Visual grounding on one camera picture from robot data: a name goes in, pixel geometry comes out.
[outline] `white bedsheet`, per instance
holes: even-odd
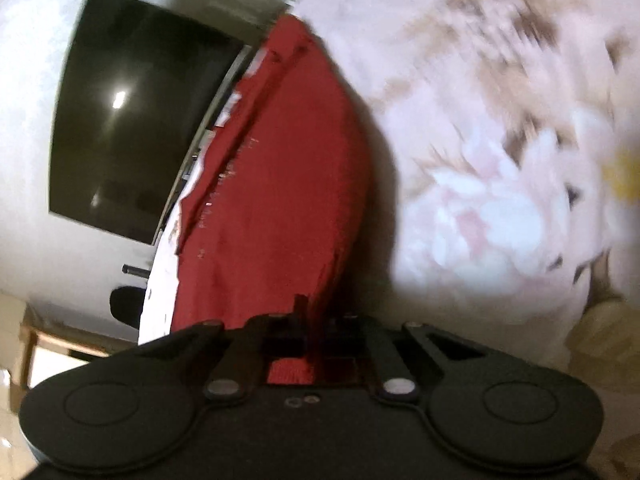
[[[640,139],[640,13],[620,9],[639,8],[299,0],[294,13],[372,119],[379,196],[356,269],[364,309],[563,367],[603,258],[626,258],[603,280],[640,306],[628,271],[640,251],[625,253],[638,243],[628,168],[640,158],[620,159]]]
[[[158,250],[154,258],[151,274],[146,284],[145,303],[140,317],[138,344],[144,344],[171,331],[174,316],[175,295],[178,290],[178,256],[175,254],[180,229],[180,200],[187,196],[196,185],[202,173],[202,159],[210,142],[208,134],[200,154],[191,169],[178,201],[169,213],[166,227],[160,236]]]

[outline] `bed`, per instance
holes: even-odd
[[[607,419],[593,460],[611,478],[640,472],[640,420],[629,418],[640,412],[640,14],[620,12],[638,8],[291,9],[368,126],[376,199],[350,269],[360,309],[389,326],[430,322],[599,388]],[[159,243],[140,342],[170,329],[178,210]]]

